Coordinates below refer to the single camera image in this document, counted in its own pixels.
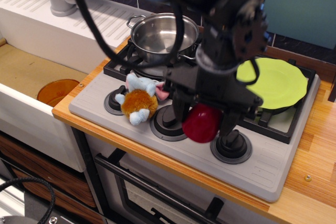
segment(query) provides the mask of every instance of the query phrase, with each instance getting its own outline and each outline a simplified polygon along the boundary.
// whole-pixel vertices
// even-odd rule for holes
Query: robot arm
[[[236,70],[242,62],[266,50],[269,38],[264,0],[154,1],[187,6],[204,18],[197,66],[169,68],[165,73],[165,88],[173,96],[176,118],[184,121],[190,106],[199,102],[213,106],[223,111],[219,134],[228,136],[239,119],[253,117],[263,103],[245,88],[246,83],[236,80]],[[252,62],[258,78],[258,67]]]

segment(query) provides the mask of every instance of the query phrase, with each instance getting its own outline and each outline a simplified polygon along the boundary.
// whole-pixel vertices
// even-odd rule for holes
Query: green plate
[[[279,109],[292,106],[307,93],[307,78],[297,67],[277,59],[258,58],[260,76],[247,89],[260,96],[264,103],[261,108]],[[255,79],[255,71],[250,61],[238,67],[237,80],[248,82]]]

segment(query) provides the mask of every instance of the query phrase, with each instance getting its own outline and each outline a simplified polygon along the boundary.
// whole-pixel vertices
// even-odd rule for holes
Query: plush mouse
[[[159,100],[168,97],[168,93],[162,91],[162,82],[157,82],[146,77],[137,77],[130,73],[126,77],[128,93],[116,94],[115,99],[121,105],[121,111],[130,120],[132,125],[139,125],[151,118],[158,107]]]

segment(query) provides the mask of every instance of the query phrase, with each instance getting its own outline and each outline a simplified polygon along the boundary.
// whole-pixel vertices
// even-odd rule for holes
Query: orange bowl
[[[78,84],[79,81],[71,79],[50,82],[38,92],[37,100],[55,107]]]

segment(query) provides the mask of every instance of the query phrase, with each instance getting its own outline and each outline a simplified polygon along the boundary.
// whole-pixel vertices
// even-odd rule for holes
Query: light blue toy ear
[[[135,89],[146,90],[146,85],[133,73],[127,75],[128,90],[132,92]]]
[[[123,95],[123,94],[116,94],[116,95],[115,95],[115,100],[116,100],[120,105],[123,105],[123,103],[125,102],[125,95]]]
[[[149,109],[141,109],[130,114],[130,123],[134,126],[145,122],[149,116]]]
[[[152,97],[155,95],[156,85],[155,82],[149,83],[146,87],[146,92]]]

